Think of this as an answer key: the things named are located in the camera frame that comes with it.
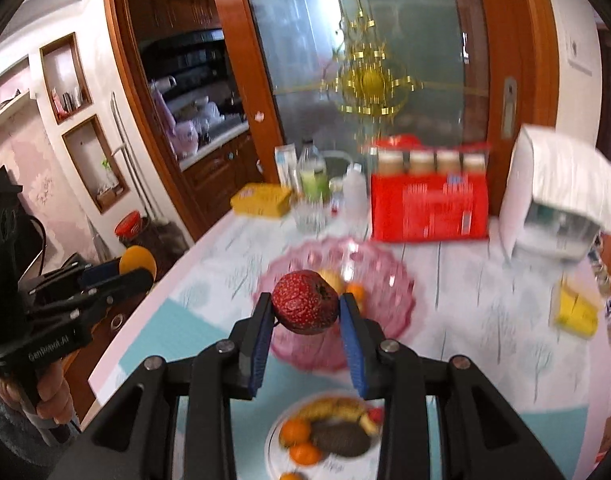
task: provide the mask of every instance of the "blue gripper pad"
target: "blue gripper pad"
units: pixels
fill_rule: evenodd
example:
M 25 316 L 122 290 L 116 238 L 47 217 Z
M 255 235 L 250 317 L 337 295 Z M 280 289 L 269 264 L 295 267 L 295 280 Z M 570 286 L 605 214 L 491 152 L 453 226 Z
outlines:
M 368 391 L 365 354 L 359 334 L 357 333 L 357 319 L 362 322 L 354 296 L 352 294 L 343 294 L 339 304 L 339 324 L 341 325 L 343 348 L 348 359 L 352 385 L 361 397 L 365 397 Z
M 263 384 L 266 364 L 268 363 L 269 344 L 274 330 L 274 312 L 272 300 L 268 293 L 263 293 L 250 319 L 248 334 L 241 346 L 240 359 L 244 355 L 250 358 L 248 391 L 252 397 Z

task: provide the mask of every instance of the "person's hand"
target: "person's hand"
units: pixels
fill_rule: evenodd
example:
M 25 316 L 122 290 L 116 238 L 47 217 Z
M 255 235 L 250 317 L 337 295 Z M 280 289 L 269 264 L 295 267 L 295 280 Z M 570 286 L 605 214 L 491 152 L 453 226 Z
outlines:
M 61 362 L 52 363 L 38 381 L 36 387 L 41 402 L 36 414 L 44 419 L 53 418 L 57 424 L 67 424 L 74 416 L 74 403 L 70 386 L 63 377 Z M 21 399 L 16 385 L 8 379 L 0 380 L 0 398 L 10 408 L 21 410 Z

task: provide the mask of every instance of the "yellow box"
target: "yellow box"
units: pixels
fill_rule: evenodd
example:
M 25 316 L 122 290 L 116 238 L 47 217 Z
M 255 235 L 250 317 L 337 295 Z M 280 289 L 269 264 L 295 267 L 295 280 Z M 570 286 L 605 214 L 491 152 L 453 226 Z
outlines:
M 583 337 L 592 337 L 599 326 L 599 312 L 584 296 L 563 281 L 553 291 L 553 321 Z
M 290 211 L 292 190 L 276 184 L 248 184 L 230 200 L 236 214 L 281 218 Z

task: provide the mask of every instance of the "tablecloth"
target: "tablecloth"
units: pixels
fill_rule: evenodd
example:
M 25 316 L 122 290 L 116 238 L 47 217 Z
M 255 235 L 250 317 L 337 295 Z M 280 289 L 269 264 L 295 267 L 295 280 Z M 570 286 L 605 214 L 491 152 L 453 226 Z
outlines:
M 346 235 L 369 238 L 369 223 L 337 219 L 319 237 Z M 131 319 L 122 330 L 125 335 L 119 335 L 123 343 L 112 344 L 112 357 L 99 363 L 90 383 L 101 403 L 145 357 L 184 358 L 226 337 L 237 319 L 250 314 L 252 293 L 268 264 L 310 237 L 300 234 L 287 216 L 280 221 L 230 217 L 218 235 L 208 238 L 209 243 L 199 242 L 200 250 L 192 249 L 191 264 L 181 264 L 187 267 L 182 276 L 177 273 L 173 284 L 157 285 L 165 294 L 162 298 L 156 288 L 151 294 L 159 292 L 151 301 L 157 303 L 150 306 L 151 317 Z M 551 293 L 562 269 L 506 261 L 494 222 L 490 240 L 383 247 L 400 258 L 415 280 L 417 304 L 400 341 L 434 359 L 447 360 L 457 353 L 470 356 L 521 414 L 564 475 L 573 478 L 588 420 L 591 343 L 549 325 Z M 587 265 L 576 273 L 591 276 Z M 597 336 L 606 338 L 601 330 L 603 322 Z M 233 402 L 239 477 L 268 477 L 262 445 L 269 427 L 288 406 L 308 394 L 339 387 L 351 387 L 345 372 L 305 374 L 271 357 L 257 399 Z M 179 443 L 183 430 L 181 423 Z M 175 452 L 180 453 L 179 446 Z M 434 478 L 439 478 L 437 460 L 435 443 Z

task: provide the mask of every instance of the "white appliance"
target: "white appliance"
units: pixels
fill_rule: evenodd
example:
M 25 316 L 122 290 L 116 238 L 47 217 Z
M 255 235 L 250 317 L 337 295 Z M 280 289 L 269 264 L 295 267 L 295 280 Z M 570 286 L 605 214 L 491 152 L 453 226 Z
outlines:
M 525 125 L 512 152 L 499 215 L 501 243 L 582 260 L 599 232 L 611 235 L 611 163 L 594 147 Z

